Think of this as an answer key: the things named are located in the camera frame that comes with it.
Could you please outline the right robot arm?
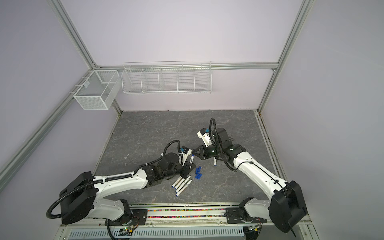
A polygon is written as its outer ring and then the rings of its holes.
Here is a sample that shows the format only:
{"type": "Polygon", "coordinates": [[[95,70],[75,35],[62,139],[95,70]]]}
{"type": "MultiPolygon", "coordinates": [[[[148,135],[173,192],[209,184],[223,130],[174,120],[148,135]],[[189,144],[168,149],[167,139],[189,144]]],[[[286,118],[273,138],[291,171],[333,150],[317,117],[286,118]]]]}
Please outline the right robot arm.
{"type": "Polygon", "coordinates": [[[301,186],[273,174],[256,161],[241,145],[233,144],[224,128],[214,132],[203,128],[197,133],[204,142],[193,153],[201,160],[223,161],[231,170],[242,172],[268,197],[259,201],[249,197],[239,204],[243,221],[256,218],[270,220],[281,232],[288,233],[307,214],[308,209],[301,186]]]}

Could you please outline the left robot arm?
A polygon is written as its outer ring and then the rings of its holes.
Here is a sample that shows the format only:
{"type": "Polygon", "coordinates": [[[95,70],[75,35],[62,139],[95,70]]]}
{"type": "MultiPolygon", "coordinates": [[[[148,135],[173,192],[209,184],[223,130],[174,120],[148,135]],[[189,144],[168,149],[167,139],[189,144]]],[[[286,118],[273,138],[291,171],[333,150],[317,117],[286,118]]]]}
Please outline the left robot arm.
{"type": "Polygon", "coordinates": [[[108,197],[129,190],[154,187],[175,176],[185,180],[196,168],[187,155],[168,153],[157,160],[138,166],[133,172],[111,176],[93,176],[84,172],[59,194],[46,212],[48,219],[61,219],[63,225],[86,218],[105,219],[114,225],[130,224],[134,213],[127,200],[108,197]]]}

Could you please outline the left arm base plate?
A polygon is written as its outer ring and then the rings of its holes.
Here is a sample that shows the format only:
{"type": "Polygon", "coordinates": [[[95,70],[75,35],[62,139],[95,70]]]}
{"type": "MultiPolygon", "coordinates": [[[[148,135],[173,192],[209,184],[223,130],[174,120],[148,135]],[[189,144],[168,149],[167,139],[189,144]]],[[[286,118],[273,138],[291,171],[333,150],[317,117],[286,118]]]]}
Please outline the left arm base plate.
{"type": "Polygon", "coordinates": [[[110,221],[110,226],[143,226],[146,224],[147,209],[132,210],[131,214],[124,214],[117,220],[110,221]]]}

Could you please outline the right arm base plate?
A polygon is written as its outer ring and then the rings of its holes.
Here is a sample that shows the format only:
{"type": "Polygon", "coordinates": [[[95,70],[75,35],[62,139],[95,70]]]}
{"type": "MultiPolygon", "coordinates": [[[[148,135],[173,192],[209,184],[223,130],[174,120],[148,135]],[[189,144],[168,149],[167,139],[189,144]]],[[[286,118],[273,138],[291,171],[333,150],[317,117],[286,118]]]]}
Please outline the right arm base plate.
{"type": "Polygon", "coordinates": [[[238,207],[226,208],[224,217],[227,219],[228,224],[264,224],[267,223],[263,218],[252,218],[245,210],[238,207]]]}

